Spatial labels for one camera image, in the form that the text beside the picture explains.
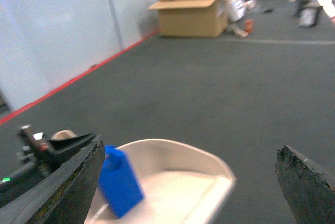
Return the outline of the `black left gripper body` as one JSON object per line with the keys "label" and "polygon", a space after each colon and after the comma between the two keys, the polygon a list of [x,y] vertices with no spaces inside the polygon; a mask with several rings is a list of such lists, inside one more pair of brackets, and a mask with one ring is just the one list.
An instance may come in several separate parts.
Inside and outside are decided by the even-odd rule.
{"label": "black left gripper body", "polygon": [[43,132],[33,133],[30,125],[22,126],[18,136],[24,143],[23,166],[17,176],[24,179],[37,173],[45,178],[99,138],[95,133],[77,136],[61,131],[60,135],[60,138],[47,138]]}

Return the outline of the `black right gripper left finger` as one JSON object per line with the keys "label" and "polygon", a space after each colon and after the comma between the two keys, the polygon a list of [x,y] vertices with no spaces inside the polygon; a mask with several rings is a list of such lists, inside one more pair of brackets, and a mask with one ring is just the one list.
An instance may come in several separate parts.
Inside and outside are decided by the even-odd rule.
{"label": "black right gripper left finger", "polygon": [[1,223],[84,223],[105,149],[94,141],[59,169],[1,208]]}

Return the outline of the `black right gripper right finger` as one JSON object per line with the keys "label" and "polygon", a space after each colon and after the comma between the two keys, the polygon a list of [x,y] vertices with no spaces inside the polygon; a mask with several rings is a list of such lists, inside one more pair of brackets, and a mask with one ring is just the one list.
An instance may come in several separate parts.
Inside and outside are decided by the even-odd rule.
{"label": "black right gripper right finger", "polygon": [[288,145],[275,171],[296,223],[334,223],[334,175]]}

